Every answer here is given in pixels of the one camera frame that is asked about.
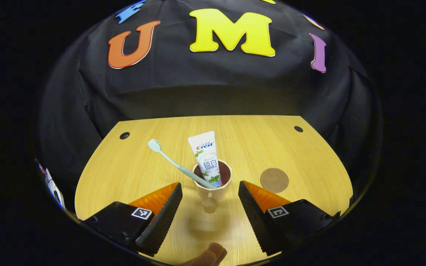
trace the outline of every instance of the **round coaster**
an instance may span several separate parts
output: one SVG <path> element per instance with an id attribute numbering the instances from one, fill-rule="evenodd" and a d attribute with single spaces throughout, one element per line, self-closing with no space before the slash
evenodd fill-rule
<path id="1" fill-rule="evenodd" d="M 279 193 L 289 186 L 289 177 L 280 169 L 269 168 L 261 174 L 261 185 L 270 192 Z"/>

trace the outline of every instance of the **cup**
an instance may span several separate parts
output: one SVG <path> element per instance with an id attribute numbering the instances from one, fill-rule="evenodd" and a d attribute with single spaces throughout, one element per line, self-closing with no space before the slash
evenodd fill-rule
<path id="1" fill-rule="evenodd" d="M 200 185 L 195 180 L 193 180 L 193 182 L 195 182 L 198 193 L 200 194 L 200 197 L 202 199 L 203 207 L 207 212 L 215 210 L 216 206 L 218 205 L 218 201 L 220 201 L 220 199 L 223 198 L 223 196 L 226 194 L 226 191 L 232 180 L 231 167 L 222 160 L 218 160 L 218 164 L 220 167 L 221 182 L 223 184 L 221 187 L 206 188 Z M 194 165 L 192 171 L 198 177 L 203 178 L 203 175 L 200 171 L 200 167 L 198 165 Z"/>

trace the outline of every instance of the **table surface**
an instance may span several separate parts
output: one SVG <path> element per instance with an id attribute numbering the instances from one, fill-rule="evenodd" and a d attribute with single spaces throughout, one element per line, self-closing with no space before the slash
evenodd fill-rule
<path id="1" fill-rule="evenodd" d="M 303 132 L 294 129 L 299 126 Z M 179 165 L 191 169 L 196 158 L 187 138 L 215 131 L 218 159 L 232 168 L 230 187 L 215 212 L 203 210 L 196 187 L 162 155 L 151 139 Z M 124 140 L 120 135 L 129 132 Z M 198 256 L 210 242 L 228 255 L 221 265 L 269 258 L 260 249 L 238 197 L 239 183 L 261 186 L 261 173 L 279 168 L 289 186 L 277 193 L 290 201 L 307 199 L 330 215 L 349 207 L 350 178 L 328 143 L 299 116 L 188 116 L 119 122 L 87 163 L 75 195 L 76 214 L 87 219 L 113 201 L 126 204 L 173 182 L 183 199 L 157 261 L 177 264 Z"/>

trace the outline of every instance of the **light blue toothbrush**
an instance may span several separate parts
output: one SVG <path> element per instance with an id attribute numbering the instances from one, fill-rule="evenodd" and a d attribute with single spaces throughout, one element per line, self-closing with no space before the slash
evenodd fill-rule
<path id="1" fill-rule="evenodd" d="M 147 145 L 149 146 L 149 148 L 153 151 L 155 151 L 156 153 L 160 153 L 162 154 L 162 156 L 164 156 L 169 162 L 172 163 L 172 165 L 175 165 L 175 167 L 177 167 L 182 173 L 186 174 L 188 177 L 191 177 L 193 180 L 195 180 L 196 182 L 200 183 L 201 185 L 203 185 L 206 188 L 216 188 L 214 187 L 212 184 L 206 182 L 203 178 L 198 177 L 196 174 L 194 174 L 193 172 L 191 172 L 190 170 L 188 170 L 187 168 L 183 167 L 182 165 L 178 165 L 176 164 L 174 161 L 172 161 L 171 158 L 169 158 L 160 148 L 160 143 L 157 140 L 150 140 Z"/>

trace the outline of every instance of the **yellow letter m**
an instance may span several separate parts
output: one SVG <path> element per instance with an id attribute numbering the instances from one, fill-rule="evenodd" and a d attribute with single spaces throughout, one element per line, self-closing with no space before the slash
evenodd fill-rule
<path id="1" fill-rule="evenodd" d="M 247 12 L 233 23 L 220 10 L 213 8 L 194 10 L 190 15 L 196 17 L 196 41 L 190 45 L 192 52 L 218 50 L 218 43 L 213 41 L 215 32 L 229 51 L 235 49 L 241 37 L 246 34 L 246 42 L 241 45 L 241 50 L 248 54 L 269 57 L 275 55 L 269 36 L 269 23 L 272 22 L 269 17 Z"/>

